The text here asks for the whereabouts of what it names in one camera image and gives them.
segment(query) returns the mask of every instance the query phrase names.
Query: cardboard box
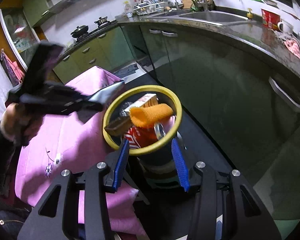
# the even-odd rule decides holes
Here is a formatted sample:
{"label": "cardboard box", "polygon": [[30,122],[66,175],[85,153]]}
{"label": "cardboard box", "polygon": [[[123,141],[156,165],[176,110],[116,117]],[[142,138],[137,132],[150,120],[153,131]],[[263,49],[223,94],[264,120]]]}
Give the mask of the cardboard box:
{"label": "cardboard box", "polygon": [[132,107],[148,107],[158,104],[157,94],[145,94],[143,97],[139,98],[133,104],[128,106],[124,111],[129,115],[130,108]]}

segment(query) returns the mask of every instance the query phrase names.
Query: pink tablecloth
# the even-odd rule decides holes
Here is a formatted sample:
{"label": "pink tablecloth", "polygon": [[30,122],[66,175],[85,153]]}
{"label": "pink tablecloth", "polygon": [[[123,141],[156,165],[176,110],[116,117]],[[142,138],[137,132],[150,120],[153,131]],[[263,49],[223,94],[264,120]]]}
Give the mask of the pink tablecloth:
{"label": "pink tablecloth", "polygon": [[[75,87],[85,94],[92,94],[100,88],[120,79],[98,67],[93,67],[71,80],[67,85]],[[85,171],[93,164],[103,161],[111,151],[102,135],[104,112],[95,114],[87,123],[70,116],[45,116],[44,123],[30,144],[23,148],[18,162],[15,191],[22,201],[35,206],[49,187],[51,180],[64,169],[73,173]],[[53,166],[51,176],[45,176],[48,163],[53,163],[57,153],[63,160],[59,166]],[[113,231],[143,235],[145,231],[137,219],[132,203],[138,190],[122,182],[115,194],[107,194],[107,206]],[[80,192],[79,223],[84,223],[84,191]]]}

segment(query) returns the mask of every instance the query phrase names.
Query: red box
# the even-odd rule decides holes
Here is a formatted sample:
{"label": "red box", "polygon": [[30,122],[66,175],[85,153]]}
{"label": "red box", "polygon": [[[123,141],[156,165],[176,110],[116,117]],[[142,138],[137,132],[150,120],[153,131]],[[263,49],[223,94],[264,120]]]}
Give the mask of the red box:
{"label": "red box", "polygon": [[262,22],[268,28],[278,31],[278,22],[280,22],[280,15],[261,9]]}

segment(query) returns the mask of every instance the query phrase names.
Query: black pot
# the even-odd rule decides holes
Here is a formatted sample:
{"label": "black pot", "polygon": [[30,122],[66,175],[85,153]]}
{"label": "black pot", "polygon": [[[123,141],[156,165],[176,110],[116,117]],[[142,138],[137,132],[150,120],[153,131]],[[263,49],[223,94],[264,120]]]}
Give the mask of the black pot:
{"label": "black pot", "polygon": [[89,26],[87,26],[87,25],[82,25],[82,26],[80,26],[80,27],[77,26],[77,28],[76,28],[73,32],[71,32],[70,35],[71,35],[73,38],[77,39],[77,38],[79,38],[80,36],[82,36],[82,35],[84,35],[85,33],[87,33],[88,30],[89,30]]}
{"label": "black pot", "polygon": [[106,23],[107,21],[108,21],[108,17],[107,16],[104,17],[104,18],[99,17],[99,20],[95,21],[94,23],[97,23],[98,26],[100,26],[101,24]]}

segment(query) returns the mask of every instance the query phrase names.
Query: gas stove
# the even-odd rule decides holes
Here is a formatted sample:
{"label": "gas stove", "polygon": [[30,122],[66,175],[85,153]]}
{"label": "gas stove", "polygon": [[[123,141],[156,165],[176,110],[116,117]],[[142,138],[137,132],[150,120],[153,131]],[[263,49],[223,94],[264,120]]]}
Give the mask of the gas stove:
{"label": "gas stove", "polygon": [[98,31],[102,30],[103,28],[105,28],[105,27],[107,27],[107,26],[109,26],[109,25],[111,25],[111,24],[114,24],[114,23],[116,23],[116,22],[117,22],[117,20],[114,20],[114,21],[112,21],[112,22],[105,22],[105,23],[101,24],[97,29],[93,30],[92,32],[90,32],[90,33],[85,33],[85,34],[81,35],[79,38],[76,39],[76,41],[75,41],[75,43],[74,43],[74,46],[75,46],[76,44],[80,43],[81,41],[84,41],[84,40],[85,40],[87,37],[89,37],[90,35],[92,35],[92,34],[98,32]]}

